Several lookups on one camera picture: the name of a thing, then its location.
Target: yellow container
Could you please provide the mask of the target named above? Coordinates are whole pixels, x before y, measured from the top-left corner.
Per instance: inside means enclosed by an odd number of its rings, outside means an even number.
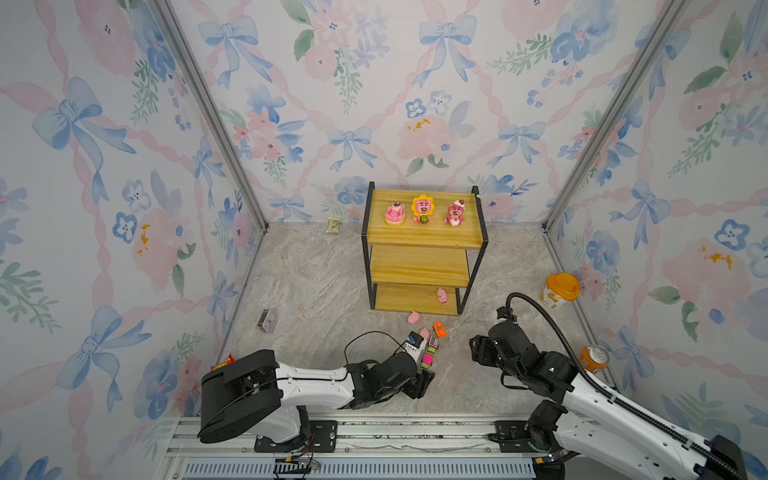
[[[541,301],[549,308],[556,309],[566,302],[576,300],[580,292],[578,278],[570,273],[556,273],[547,277]]]

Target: wooden shelf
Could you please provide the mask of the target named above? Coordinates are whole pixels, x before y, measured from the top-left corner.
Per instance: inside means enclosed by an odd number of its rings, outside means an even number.
[[[455,248],[377,245],[371,252],[371,281],[466,288],[467,256]]]
[[[413,198],[421,194],[435,202],[427,224],[412,220]],[[464,223],[451,227],[443,218],[456,200],[464,200]],[[406,206],[406,222],[399,227],[384,221],[394,202]],[[377,190],[370,182],[361,237],[371,310],[461,315],[488,246],[479,189],[470,194]],[[480,250],[472,275],[466,250]],[[447,292],[447,303],[437,300],[439,288]],[[459,300],[460,288],[465,291]]]
[[[411,220],[413,198],[422,192],[410,190],[374,190],[368,221],[368,245],[400,245],[409,247],[448,247],[479,250],[484,243],[477,201],[474,194],[450,192],[424,192],[435,201],[435,212],[427,224]],[[448,214],[448,205],[464,200],[464,223],[451,227],[442,219]],[[406,222],[391,227],[384,222],[386,208],[393,202],[406,206]]]
[[[376,310],[407,313],[415,310],[433,315],[458,315],[455,290],[444,286],[448,293],[448,302],[440,303],[436,295],[438,288],[437,286],[379,283],[376,286]]]

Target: orange can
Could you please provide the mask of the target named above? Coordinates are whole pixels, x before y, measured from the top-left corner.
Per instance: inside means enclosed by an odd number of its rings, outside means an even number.
[[[590,372],[602,370],[608,366],[608,351],[599,345],[586,346],[581,351],[579,362]]]

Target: strawberry cake bear figurine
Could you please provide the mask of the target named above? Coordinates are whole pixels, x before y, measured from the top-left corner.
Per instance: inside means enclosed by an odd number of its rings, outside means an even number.
[[[390,227],[399,227],[406,222],[406,206],[400,202],[395,202],[386,208],[384,221]]]
[[[450,223],[451,227],[458,227],[464,223],[464,200],[457,200],[448,206],[448,216],[443,219]]]

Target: orange lid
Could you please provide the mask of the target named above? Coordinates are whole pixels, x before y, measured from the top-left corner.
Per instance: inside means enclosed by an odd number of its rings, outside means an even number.
[[[563,300],[576,300],[581,292],[578,278],[570,273],[556,273],[547,277],[547,288],[558,294]]]

